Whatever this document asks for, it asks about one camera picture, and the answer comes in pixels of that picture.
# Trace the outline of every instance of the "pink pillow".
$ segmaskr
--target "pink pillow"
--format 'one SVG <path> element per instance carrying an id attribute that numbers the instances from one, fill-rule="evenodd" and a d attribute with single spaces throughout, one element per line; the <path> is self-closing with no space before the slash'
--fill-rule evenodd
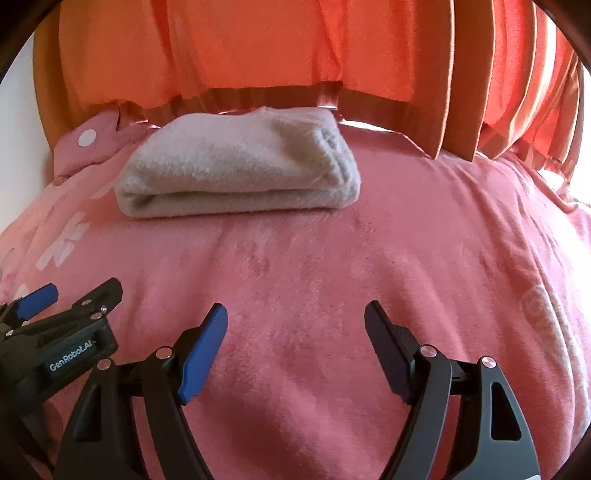
<path id="1" fill-rule="evenodd" d="M 105 110 L 60 138 L 53 151 L 55 185 L 89 165 L 98 165 L 113 157 L 121 148 L 138 142 L 157 127 L 147 121 L 117 131 L 119 110 Z"/>

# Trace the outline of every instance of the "plush fabric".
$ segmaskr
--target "plush fabric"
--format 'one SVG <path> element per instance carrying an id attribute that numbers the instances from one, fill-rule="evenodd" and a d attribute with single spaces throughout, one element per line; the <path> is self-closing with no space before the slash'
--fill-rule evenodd
<path id="1" fill-rule="evenodd" d="M 589 209 L 513 156 L 434 162 L 400 135 L 342 132 L 363 178 L 342 210 L 130 219 L 112 189 L 137 147 L 127 145 L 48 186 L 2 234 L 1 300 L 54 282 L 51 313 L 118 277 L 118 363 L 171 345 L 219 301 L 228 334 L 184 409 L 215 478 L 367 480 L 408 413 L 363 328 L 377 299 L 448 357 L 498 361 L 551 478 L 590 417 Z M 64 422 L 83 383 L 51 399 Z M 150 478 L 161 480 L 136 407 Z"/>
<path id="2" fill-rule="evenodd" d="M 331 112 L 259 108 L 177 118 L 131 155 L 115 194 L 126 215 L 152 218 L 343 208 L 360 187 Z"/>

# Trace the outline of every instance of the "blue gripper pad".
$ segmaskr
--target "blue gripper pad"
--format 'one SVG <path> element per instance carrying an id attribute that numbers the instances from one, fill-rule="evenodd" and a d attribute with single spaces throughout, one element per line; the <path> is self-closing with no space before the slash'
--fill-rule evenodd
<path id="1" fill-rule="evenodd" d="M 57 287 L 48 283 L 18 301 L 17 317 L 26 322 L 57 302 Z"/>
<path id="2" fill-rule="evenodd" d="M 186 354 L 181 367 L 181 385 L 178 389 L 178 397 L 183 405 L 201 393 L 217 351 L 228 331 L 226 307 L 215 303 L 197 330 L 197 339 Z"/>

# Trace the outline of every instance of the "white polka dot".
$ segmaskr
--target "white polka dot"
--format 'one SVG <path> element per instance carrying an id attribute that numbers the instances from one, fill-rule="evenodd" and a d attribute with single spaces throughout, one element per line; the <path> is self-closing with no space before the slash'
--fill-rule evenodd
<path id="1" fill-rule="evenodd" d="M 80 145 L 81 147 L 88 147 L 88 145 L 95 141 L 95 138 L 95 130 L 91 128 L 89 128 L 88 130 L 84 130 L 78 137 L 78 145 Z"/>

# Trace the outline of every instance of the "folded towel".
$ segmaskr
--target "folded towel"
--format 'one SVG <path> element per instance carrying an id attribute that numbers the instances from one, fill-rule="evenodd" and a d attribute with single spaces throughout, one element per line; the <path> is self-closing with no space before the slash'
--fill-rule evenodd
<path id="1" fill-rule="evenodd" d="M 150 218 L 343 208 L 360 186 L 332 113 L 259 108 L 177 118 L 131 155 L 115 194 L 124 214 Z"/>

